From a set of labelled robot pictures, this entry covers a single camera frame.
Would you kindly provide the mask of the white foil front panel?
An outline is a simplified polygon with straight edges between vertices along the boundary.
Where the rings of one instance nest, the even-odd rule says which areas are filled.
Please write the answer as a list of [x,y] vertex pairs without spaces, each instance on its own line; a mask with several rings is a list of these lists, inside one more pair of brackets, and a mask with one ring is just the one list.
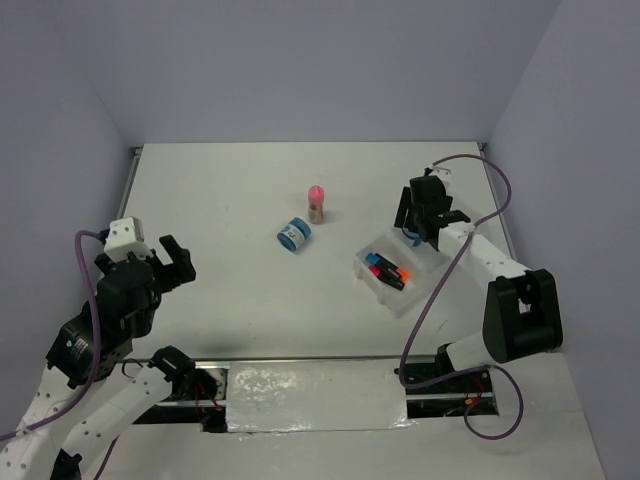
[[393,360],[237,362],[226,390],[233,433],[373,431],[407,427]]

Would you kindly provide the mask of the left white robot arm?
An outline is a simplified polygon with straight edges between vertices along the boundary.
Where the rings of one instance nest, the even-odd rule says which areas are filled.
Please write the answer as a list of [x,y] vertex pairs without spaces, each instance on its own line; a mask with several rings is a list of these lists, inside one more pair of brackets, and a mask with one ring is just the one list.
[[215,379],[179,349],[166,346],[125,388],[84,413],[87,401],[131,353],[133,340],[150,332],[163,295],[196,278],[189,251],[166,235],[160,243],[169,264],[155,251],[137,253],[128,241],[120,259],[109,251],[96,257],[103,276],[92,283],[82,250],[88,234],[81,230],[75,236],[88,300],[61,327],[19,426],[1,437],[4,479],[79,479],[99,453],[110,455],[120,434],[156,403],[217,393]]

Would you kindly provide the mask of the orange cap highlighter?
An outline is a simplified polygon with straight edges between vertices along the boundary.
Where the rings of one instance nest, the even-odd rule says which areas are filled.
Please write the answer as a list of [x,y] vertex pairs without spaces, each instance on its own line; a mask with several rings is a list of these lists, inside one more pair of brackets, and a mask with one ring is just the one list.
[[377,256],[379,258],[379,263],[387,269],[390,275],[396,276],[403,283],[409,279],[409,273],[407,271],[395,265],[381,254],[377,253]]

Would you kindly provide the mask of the pink cap highlighter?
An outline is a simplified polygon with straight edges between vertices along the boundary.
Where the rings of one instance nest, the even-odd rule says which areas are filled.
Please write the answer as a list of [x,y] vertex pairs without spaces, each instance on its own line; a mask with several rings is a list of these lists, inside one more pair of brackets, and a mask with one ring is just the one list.
[[402,291],[404,289],[405,284],[401,279],[386,273],[374,265],[369,265],[368,269],[381,283],[384,283],[398,291]]

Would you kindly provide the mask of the blue cap highlighter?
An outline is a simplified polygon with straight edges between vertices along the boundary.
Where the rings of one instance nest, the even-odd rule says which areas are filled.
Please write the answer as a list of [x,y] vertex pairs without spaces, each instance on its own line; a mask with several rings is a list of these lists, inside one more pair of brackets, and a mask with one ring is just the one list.
[[369,252],[365,256],[365,260],[370,265],[375,266],[381,271],[387,272],[389,275],[393,275],[396,277],[400,276],[399,267],[378,253]]

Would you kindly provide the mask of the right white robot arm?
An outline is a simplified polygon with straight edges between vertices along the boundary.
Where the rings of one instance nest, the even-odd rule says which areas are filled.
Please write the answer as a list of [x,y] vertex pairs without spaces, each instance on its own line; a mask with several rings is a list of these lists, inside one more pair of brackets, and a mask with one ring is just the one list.
[[437,350],[435,380],[446,391],[460,389],[471,368],[552,351],[564,340],[553,275],[546,269],[531,270],[505,255],[452,205],[445,183],[429,172],[411,179],[403,189],[394,223],[450,260],[420,321],[457,267],[486,294],[480,330]]

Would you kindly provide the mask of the translucent white compartment tray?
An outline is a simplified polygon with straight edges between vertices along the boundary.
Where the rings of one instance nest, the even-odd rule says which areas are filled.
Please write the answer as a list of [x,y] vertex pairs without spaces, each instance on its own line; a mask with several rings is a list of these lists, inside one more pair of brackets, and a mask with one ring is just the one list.
[[[355,278],[369,288],[375,300],[395,317],[400,317],[432,291],[457,251],[455,248],[452,254],[443,254],[428,245],[414,246],[401,230],[391,226],[383,228],[359,247],[352,267]],[[383,283],[371,271],[372,263],[367,256],[374,254],[406,273],[402,290]]]

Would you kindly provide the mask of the pink lid small bottle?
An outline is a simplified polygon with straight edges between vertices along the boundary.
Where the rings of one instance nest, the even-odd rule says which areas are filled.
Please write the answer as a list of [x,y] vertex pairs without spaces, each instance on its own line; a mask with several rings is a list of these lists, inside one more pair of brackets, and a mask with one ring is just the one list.
[[320,224],[324,220],[325,191],[319,185],[313,185],[308,190],[308,218],[313,224]]

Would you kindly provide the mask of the blue tape roll tub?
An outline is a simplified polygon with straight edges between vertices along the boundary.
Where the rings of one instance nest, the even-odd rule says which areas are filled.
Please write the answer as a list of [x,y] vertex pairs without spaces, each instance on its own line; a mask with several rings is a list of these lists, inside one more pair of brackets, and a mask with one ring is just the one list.
[[289,252],[296,252],[311,237],[309,225],[299,217],[292,218],[277,234],[281,246]]
[[417,248],[423,243],[418,233],[412,232],[407,228],[402,228],[402,233],[410,241],[413,248]]

